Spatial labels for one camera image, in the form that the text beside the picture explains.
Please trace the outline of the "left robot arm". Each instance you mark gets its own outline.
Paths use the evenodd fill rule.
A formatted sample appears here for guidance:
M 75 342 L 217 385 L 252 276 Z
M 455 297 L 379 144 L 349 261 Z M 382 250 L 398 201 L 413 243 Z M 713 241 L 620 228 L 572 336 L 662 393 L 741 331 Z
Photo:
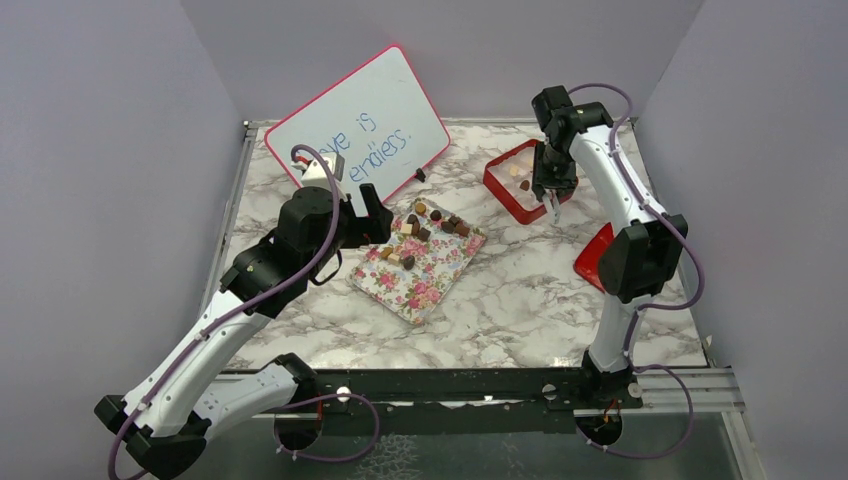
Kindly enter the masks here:
M 344 249 L 386 243 L 393 214 L 371 184 L 359 188 L 359 217 L 349 196 L 322 187 L 298 189 L 276 228 L 236 256 L 206 310 L 166 359 L 124 395 L 106 395 L 97 418 L 115 436 L 108 475 L 117 478 L 124 447 L 144 474 L 174 479 L 218 434 L 269 409 L 302 410 L 323 401 L 317 374 L 295 354 L 283 354 L 227 387 L 214 380 L 230 359 L 310 285 Z

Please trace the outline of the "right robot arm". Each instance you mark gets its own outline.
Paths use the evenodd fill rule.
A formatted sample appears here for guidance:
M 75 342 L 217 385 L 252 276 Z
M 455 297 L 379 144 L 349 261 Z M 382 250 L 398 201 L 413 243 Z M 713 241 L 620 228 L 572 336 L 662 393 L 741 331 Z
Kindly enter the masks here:
M 584 354 L 579 398 L 600 407 L 632 378 L 634 336 L 645 309 L 678 265 L 688 224 L 652 198 L 619 143 L 621 122 L 600 102 L 576 104 L 563 86 L 543 89 L 531 105 L 545 140 L 534 150 L 530 188 L 559 217 L 559 200 L 584 172 L 612 228 L 600 255 L 604 307 L 595 339 Z

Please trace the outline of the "red chocolate box base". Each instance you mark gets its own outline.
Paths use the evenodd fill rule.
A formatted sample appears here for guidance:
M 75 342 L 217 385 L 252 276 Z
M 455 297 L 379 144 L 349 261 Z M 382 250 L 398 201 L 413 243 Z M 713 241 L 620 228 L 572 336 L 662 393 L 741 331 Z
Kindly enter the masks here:
M 484 168 L 483 184 L 521 225 L 530 225 L 543 218 L 551 224 L 542 200 L 536 198 L 531 188 L 534 154 L 539 144 L 541 141 L 537 139 L 524 141 L 488 162 Z M 520 175 L 515 178 L 509 174 L 509 169 L 513 165 L 520 169 Z M 571 198 L 579 184 L 576 178 L 576 164 L 572 165 L 569 174 L 573 178 L 569 190 L 557 190 L 561 205 Z M 530 182 L 528 191 L 519 188 L 523 180 Z

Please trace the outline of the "floral rectangular tray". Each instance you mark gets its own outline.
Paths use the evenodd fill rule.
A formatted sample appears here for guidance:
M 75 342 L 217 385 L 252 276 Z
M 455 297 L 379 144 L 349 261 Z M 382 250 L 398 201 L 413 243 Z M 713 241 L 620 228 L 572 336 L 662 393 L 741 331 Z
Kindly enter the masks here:
M 419 202 L 427 206 L 424 216 L 415 212 Z M 433 210 L 442 213 L 440 221 L 430 219 Z M 411 235 L 400 233 L 403 224 L 413 225 Z M 420 324 L 445 299 L 486 242 L 486 235 L 458 214 L 423 197 L 410 202 L 395 216 L 391 233 L 386 244 L 367 250 L 348 280 L 401 319 Z M 380 257 L 386 247 L 392 247 L 392 254 L 400 256 L 399 265 Z M 416 263 L 411 270 L 405 270 L 402 261 L 409 255 L 415 257 Z

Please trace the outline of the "red box lid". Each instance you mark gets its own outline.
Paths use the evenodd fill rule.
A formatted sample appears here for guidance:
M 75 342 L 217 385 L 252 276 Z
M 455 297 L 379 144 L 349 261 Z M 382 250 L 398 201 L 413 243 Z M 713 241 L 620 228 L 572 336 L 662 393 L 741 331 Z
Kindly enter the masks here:
M 598 265 L 601 256 L 612 241 L 612 225 L 607 223 L 587 243 L 574 262 L 575 273 L 601 292 L 604 292 L 604 288 L 600 280 Z

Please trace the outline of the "white board pink frame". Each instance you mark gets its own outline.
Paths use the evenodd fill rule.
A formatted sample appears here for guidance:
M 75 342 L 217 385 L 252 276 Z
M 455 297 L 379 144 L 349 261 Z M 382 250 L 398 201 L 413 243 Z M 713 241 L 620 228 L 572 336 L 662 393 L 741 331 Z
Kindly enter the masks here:
M 451 139 L 405 52 L 391 45 L 326 89 L 265 134 L 269 152 L 302 186 L 290 153 L 305 144 L 344 159 L 341 185 L 352 206 L 366 212 L 359 192 L 372 184 L 382 201 L 414 179 Z

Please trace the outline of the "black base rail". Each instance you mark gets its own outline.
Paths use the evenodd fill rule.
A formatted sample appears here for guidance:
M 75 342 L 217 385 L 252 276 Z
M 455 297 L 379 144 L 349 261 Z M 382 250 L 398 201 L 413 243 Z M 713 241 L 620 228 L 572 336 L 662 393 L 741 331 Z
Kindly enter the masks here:
M 317 368 L 292 400 L 259 411 L 285 432 L 326 436 L 571 434 L 580 415 L 640 408 L 634 383 L 582 367 Z

